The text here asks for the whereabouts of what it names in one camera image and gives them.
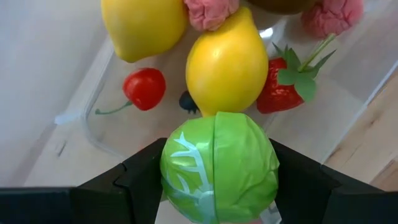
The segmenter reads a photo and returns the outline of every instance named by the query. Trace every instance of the cherry stem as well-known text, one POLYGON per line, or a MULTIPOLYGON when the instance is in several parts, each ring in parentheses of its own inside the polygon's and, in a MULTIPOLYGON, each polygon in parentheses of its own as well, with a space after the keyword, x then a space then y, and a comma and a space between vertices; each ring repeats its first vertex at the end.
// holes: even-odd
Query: cherry stem
POLYGON ((329 34, 329 36, 321 42, 321 44, 315 49, 314 53, 304 61, 298 68, 298 72, 304 71, 306 67, 318 56, 318 54, 332 41, 336 38, 336 34, 329 34))
POLYGON ((113 114, 113 113, 116 113, 116 112, 118 112, 118 111, 121 111, 121 110, 123 110, 124 108, 126 108, 126 107, 128 107, 128 106, 131 106, 131 105, 132 105, 132 103, 131 103, 130 101, 127 101, 127 103, 125 103, 123 106, 121 106, 121 107, 118 108, 118 109, 111 110, 111 111, 107 111, 107 112, 102 112, 102 111, 100 111, 100 109, 97 109, 97 110, 95 110, 95 114, 98 114, 98 115, 113 114))

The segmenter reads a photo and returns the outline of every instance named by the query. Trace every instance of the clear plastic bin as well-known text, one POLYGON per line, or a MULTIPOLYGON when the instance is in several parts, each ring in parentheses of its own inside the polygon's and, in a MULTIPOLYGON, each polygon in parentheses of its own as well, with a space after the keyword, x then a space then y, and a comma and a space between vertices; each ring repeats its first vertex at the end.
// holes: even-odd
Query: clear plastic bin
MULTIPOLYGON (((288 43, 301 58, 307 57, 317 44, 303 33, 299 16, 277 16, 250 8, 270 58, 275 55, 271 42, 280 46, 288 43)), ((312 159, 325 161, 396 66, 397 15, 397 1, 365 1, 361 22, 337 37, 320 55, 337 49, 318 75, 315 100, 271 116, 258 113, 253 106, 246 113, 264 127, 270 138, 312 159)), ((186 90, 186 58, 199 35, 188 30, 169 52, 134 64, 112 56, 83 120, 97 146, 129 157, 155 139, 167 137, 187 119, 199 117, 178 105, 186 90), (167 89, 160 105, 150 111, 132 106, 111 115, 95 115, 97 108, 111 110, 125 104, 123 80, 141 67, 154 67, 164 73, 167 89)))

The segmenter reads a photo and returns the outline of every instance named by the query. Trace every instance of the strawberry leaf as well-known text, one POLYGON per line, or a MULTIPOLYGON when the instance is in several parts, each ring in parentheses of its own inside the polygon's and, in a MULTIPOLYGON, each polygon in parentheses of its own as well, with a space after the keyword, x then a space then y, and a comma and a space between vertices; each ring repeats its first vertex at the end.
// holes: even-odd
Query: strawberry leaf
POLYGON ((305 102, 308 102, 314 99, 315 92, 317 90, 317 84, 310 77, 299 76, 296 78, 294 88, 298 95, 300 95, 305 102))
POLYGON ((307 66, 304 71, 300 72, 301 75, 305 75, 310 77, 311 79, 314 79, 315 77, 317 77, 319 70, 311 67, 311 66, 307 66))
POLYGON ((316 65, 315 68, 316 69, 320 69, 325 63, 326 61, 336 52, 336 50, 332 51, 330 54, 326 55, 325 57, 323 57, 316 65))
POLYGON ((288 51, 285 52, 286 55, 286 64, 287 68, 289 70, 297 70, 299 66, 301 65, 301 62, 299 58, 297 57, 297 54, 294 52, 293 49, 288 49, 288 51))
POLYGON ((293 62, 297 63, 297 68, 301 65, 301 61, 299 57, 297 56, 296 52, 294 52, 293 49, 289 49, 289 54, 291 54, 291 57, 293 59, 293 62))
POLYGON ((278 72, 278 84, 280 85, 293 85, 296 82, 298 72, 288 70, 288 69, 280 69, 278 72))
MULTIPOLYGON (((330 34, 325 40, 322 41, 322 43, 320 45, 318 45, 318 47, 314 50, 314 52, 311 54, 311 56, 309 56, 308 59, 306 59, 303 64, 301 64, 298 68, 299 72, 302 72, 309 64, 311 64, 311 62, 317 57, 317 55, 319 55, 319 53, 331 42, 333 41, 333 39, 336 37, 336 34, 330 34)), ((318 65, 316 66, 317 68, 320 68, 325 62, 326 60, 329 59, 331 55, 326 56, 325 60, 322 60, 323 62, 318 63, 318 65)))
POLYGON ((285 54, 287 54, 288 51, 289 51, 289 46, 286 44, 285 50, 284 50, 285 54))
POLYGON ((283 52, 278 46, 276 46, 276 44, 272 43, 276 49, 276 51, 278 52, 278 56, 282 57, 283 59, 285 59, 285 52, 283 52))

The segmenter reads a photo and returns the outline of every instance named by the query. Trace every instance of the red strawberry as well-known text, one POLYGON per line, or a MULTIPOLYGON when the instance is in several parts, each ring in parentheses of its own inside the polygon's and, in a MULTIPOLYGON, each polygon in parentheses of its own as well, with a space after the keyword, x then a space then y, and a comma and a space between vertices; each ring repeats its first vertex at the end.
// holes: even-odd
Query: red strawberry
POLYGON ((317 89, 314 78, 335 51, 322 58, 314 67, 308 64, 334 38, 335 35, 332 34, 324 40, 303 64, 293 49, 286 46, 282 51, 274 44, 280 57, 269 61, 267 81, 257 99, 257 109, 260 113, 289 110, 314 98, 317 89))

